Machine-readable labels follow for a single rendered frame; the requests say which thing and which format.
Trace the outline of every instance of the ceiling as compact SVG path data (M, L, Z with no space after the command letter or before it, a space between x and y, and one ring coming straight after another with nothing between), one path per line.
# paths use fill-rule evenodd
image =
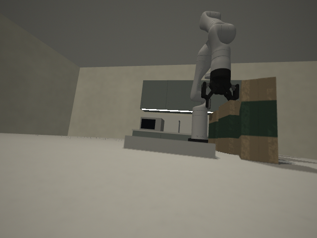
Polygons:
M195 64L199 20L235 25L232 63L317 61L317 1L1 0L0 13L79 67Z

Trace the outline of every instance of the beige wall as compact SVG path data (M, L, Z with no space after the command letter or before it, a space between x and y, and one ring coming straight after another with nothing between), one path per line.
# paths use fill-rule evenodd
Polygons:
M317 61L232 64L232 80L276 77L279 154L316 159ZM143 80L193 80L195 65L80 68L70 136L124 139L140 117L165 120L164 131L191 133L191 115L140 110Z
M0 133L67 135L79 67L0 14Z

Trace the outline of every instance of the wall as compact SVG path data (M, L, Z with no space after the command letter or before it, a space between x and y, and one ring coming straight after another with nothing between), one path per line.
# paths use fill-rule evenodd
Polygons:
M0 133L67 135L78 74L0 14Z
M191 133L191 116L140 110L143 80L193 80L195 65L80 68L70 136L122 138L141 117L165 120L164 131ZM276 77L279 154L316 159L317 61L237 63L232 80Z

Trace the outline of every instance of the floor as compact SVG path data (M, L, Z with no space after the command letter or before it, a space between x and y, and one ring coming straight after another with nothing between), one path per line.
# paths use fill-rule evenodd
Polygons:
M0 133L1 238L313 238L317 160Z

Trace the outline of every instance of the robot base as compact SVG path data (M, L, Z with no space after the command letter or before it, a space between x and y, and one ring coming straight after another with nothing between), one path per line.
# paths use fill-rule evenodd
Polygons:
M188 138L188 141L208 143L208 140L192 139L192 138Z
M216 144L192 143L186 140L170 140L126 135L123 148L203 158L216 158Z

